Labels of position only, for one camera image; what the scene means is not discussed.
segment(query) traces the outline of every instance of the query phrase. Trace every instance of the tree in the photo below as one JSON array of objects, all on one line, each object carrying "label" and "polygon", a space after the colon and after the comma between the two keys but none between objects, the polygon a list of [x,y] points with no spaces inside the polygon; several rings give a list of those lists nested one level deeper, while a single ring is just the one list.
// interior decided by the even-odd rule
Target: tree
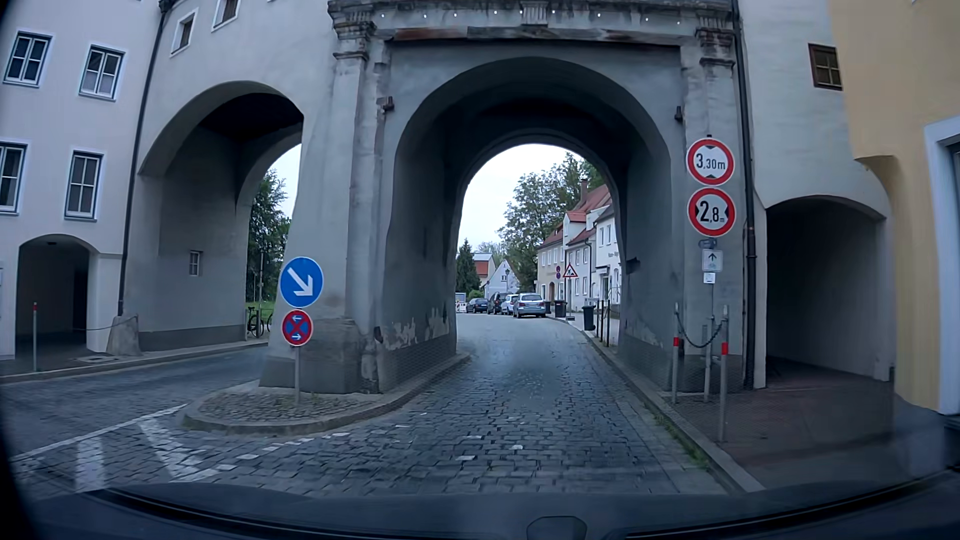
[{"label": "tree", "polygon": [[457,291],[469,292],[480,288],[480,276],[477,276],[477,267],[473,263],[473,250],[470,243],[464,240],[457,253]]},{"label": "tree", "polygon": [[270,169],[253,198],[250,212],[250,233],[247,240],[247,302],[256,300],[263,254],[263,298],[273,300],[276,282],[283,265],[283,248],[290,232],[290,218],[283,214],[280,203],[286,200],[283,179]]},{"label": "tree", "polygon": [[520,177],[514,200],[504,212],[507,224],[497,232],[506,247],[506,258],[516,272],[521,291],[533,290],[537,278],[537,247],[564,221],[564,214],[580,202],[580,180],[588,188],[599,186],[603,177],[585,160],[567,153],[549,170]]},{"label": "tree", "polygon": [[507,256],[507,250],[503,242],[480,242],[476,253],[489,253],[493,255],[493,267],[498,268],[503,258]]}]

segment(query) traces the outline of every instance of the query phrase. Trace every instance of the white arrow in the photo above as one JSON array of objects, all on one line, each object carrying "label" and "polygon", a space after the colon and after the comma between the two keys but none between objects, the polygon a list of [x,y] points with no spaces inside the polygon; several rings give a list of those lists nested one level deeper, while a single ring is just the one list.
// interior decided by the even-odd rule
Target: white arrow
[{"label": "white arrow", "polygon": [[306,283],[304,283],[293,268],[287,268],[287,274],[290,274],[290,277],[300,286],[301,290],[295,290],[294,294],[297,296],[313,296],[313,276],[307,275]]}]

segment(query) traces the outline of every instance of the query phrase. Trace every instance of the white building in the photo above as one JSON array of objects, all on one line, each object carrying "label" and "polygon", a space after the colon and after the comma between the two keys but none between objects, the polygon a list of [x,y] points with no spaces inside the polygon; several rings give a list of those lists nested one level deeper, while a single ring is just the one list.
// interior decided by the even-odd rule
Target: white building
[{"label": "white building", "polygon": [[484,298],[490,298],[493,293],[514,293],[520,290],[520,281],[516,278],[514,269],[507,259],[500,261],[490,278],[483,283]]},{"label": "white building", "polygon": [[613,205],[606,207],[594,223],[593,298],[620,303],[620,251],[616,245]]},{"label": "white building", "polygon": [[151,1],[46,0],[12,2],[0,22],[0,359],[29,338],[34,303],[38,333],[107,345],[107,330],[74,329],[107,327],[117,312],[159,18]]}]

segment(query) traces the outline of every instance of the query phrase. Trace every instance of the height restriction sign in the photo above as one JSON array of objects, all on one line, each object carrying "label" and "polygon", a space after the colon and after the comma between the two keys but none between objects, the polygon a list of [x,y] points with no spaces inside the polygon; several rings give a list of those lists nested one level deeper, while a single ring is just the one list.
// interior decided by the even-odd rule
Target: height restriction sign
[{"label": "height restriction sign", "polygon": [[715,138],[702,138],[686,151],[686,170],[700,184],[722,185],[733,176],[733,152]]}]

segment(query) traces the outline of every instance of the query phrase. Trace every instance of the sign post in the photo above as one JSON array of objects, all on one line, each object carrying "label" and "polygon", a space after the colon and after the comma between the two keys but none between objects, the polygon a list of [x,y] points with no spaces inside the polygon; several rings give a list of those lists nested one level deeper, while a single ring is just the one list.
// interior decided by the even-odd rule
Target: sign post
[{"label": "sign post", "polygon": [[294,348],[294,405],[300,405],[300,347],[313,336],[313,321],[301,309],[292,309],[280,325],[283,339]]}]

